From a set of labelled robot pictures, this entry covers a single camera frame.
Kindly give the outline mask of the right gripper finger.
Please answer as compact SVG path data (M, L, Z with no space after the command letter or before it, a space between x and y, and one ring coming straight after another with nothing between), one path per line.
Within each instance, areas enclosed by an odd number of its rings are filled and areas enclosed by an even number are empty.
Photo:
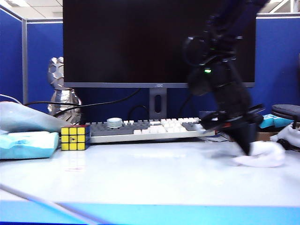
M229 135L243 150L245 155L249 155L250 141L247 135L248 124L225 128L224 132Z
M256 141L256 124L255 123L251 123L248 126L248 139L249 139L250 143Z

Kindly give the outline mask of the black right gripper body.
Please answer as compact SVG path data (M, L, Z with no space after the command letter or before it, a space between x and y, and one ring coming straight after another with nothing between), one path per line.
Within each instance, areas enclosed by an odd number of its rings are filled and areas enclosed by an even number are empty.
M210 112L200 117L204 129L240 128L249 124L260 124L263 116L259 112L265 110L263 104L250 107L244 115L229 117L225 111Z

